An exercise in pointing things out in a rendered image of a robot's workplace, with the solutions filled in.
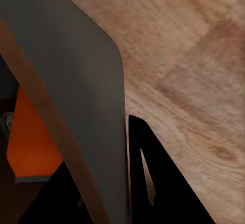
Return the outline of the trash can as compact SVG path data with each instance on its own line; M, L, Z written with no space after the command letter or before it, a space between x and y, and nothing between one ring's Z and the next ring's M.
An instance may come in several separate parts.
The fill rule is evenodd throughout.
M93 224L130 224L124 65L72 0L0 0L0 55L59 150ZM17 95L0 101L0 118ZM17 224L45 184L15 184L0 124L0 224Z

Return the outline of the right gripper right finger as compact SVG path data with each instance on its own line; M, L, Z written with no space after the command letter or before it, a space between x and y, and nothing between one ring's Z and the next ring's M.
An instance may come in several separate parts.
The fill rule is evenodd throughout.
M160 207L150 205L141 151ZM148 124L129 115L133 224L216 224Z

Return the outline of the can of soda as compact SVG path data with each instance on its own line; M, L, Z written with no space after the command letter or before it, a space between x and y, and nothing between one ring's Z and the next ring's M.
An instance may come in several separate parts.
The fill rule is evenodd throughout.
M6 135L8 141L9 141L9 134L10 134L10 129L12 125L12 119L14 116L15 104L7 112L5 112L3 116L0 118L0 124L1 124L2 130L4 134Z
M19 85L7 159L15 184L46 184L64 161L36 109Z
M0 55L0 101L18 94L19 83Z

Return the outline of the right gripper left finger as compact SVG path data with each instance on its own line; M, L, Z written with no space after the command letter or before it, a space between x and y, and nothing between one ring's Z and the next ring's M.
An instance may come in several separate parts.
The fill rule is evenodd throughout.
M81 193L63 161L17 224L93 224Z

